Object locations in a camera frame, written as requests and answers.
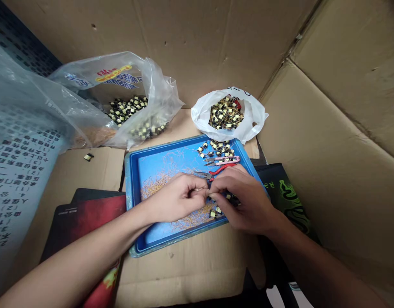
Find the plastic bag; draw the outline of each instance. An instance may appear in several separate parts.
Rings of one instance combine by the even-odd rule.
[[[241,112],[244,114],[244,119],[234,130],[216,130],[208,124],[211,107],[228,94],[240,98]],[[237,138],[242,144],[245,144],[261,131],[267,117],[268,113],[265,113],[264,106],[256,98],[236,87],[226,88],[222,91],[212,91],[199,98],[195,106],[191,108],[191,118],[196,127],[216,141]]]
[[[13,130],[5,121],[16,122],[19,129]],[[101,134],[91,136],[88,126],[107,136],[98,140]],[[110,138],[109,133],[115,134],[117,126],[72,91],[23,69],[0,47],[0,138],[14,139],[48,129],[65,136],[67,149],[99,146]]]
[[[75,92],[105,83],[124,87],[125,99],[134,95],[148,98],[148,106],[131,116],[106,146],[130,149],[141,144],[144,139],[135,134],[138,129],[146,129],[149,137],[153,127],[166,125],[184,105],[174,79],[163,76],[153,60],[129,51],[71,62],[49,78]]]

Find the red-handled pliers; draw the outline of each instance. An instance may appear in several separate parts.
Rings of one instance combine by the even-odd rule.
[[[230,163],[230,164],[222,166],[217,171],[208,171],[209,173],[194,171],[194,173],[197,173],[198,175],[203,175],[208,182],[212,182],[214,180],[215,175],[222,172],[225,168],[236,166],[236,165],[237,164]]]

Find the hand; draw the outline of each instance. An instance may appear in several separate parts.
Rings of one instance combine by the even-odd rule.
[[[204,207],[207,196],[207,180],[179,172],[142,206],[148,208],[151,223],[173,222]]]
[[[237,196],[241,205],[234,207],[220,193],[228,190]],[[212,182],[209,196],[214,199],[236,229],[267,235],[286,218],[273,207],[260,182],[241,165],[229,167]]]

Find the left hand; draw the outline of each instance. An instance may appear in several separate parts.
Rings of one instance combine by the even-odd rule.
[[[162,189],[142,202],[154,222],[174,222],[203,208],[208,196],[207,180],[177,173]]]

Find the pink-handled scissors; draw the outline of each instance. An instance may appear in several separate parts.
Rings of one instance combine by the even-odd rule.
[[[208,158],[205,161],[208,162],[205,166],[219,166],[219,165],[226,165],[229,163],[237,163],[241,159],[239,156],[225,156],[225,157],[215,157],[215,158]]]

